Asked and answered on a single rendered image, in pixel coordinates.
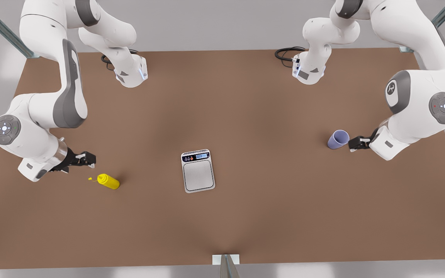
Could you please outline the lavender cup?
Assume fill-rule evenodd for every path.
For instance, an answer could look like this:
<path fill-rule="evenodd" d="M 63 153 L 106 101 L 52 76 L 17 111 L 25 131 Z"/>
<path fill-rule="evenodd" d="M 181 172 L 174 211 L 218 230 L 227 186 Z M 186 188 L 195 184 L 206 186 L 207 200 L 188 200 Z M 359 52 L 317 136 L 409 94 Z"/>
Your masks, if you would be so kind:
<path fill-rule="evenodd" d="M 338 149 L 346 144 L 350 140 L 349 134 L 344 130 L 336 130 L 327 141 L 327 146 L 330 149 Z"/>

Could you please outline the yellow sauce bottle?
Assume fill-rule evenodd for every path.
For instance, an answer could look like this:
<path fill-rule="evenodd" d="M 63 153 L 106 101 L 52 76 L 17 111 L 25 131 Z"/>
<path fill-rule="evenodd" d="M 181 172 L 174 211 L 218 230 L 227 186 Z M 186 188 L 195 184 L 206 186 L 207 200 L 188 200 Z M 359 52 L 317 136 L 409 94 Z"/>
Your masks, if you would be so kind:
<path fill-rule="evenodd" d="M 120 186 L 120 182 L 108 174 L 100 174 L 96 178 L 89 177 L 88 180 L 97 182 L 113 190 L 116 190 Z"/>

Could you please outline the silver digital kitchen scale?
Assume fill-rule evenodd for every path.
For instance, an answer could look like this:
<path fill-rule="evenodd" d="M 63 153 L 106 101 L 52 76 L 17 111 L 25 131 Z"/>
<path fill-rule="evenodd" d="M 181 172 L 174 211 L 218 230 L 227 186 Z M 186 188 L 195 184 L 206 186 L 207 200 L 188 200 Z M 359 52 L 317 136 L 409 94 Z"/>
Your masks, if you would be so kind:
<path fill-rule="evenodd" d="M 187 193 L 215 188 L 211 153 L 208 149 L 182 153 L 184 190 Z"/>

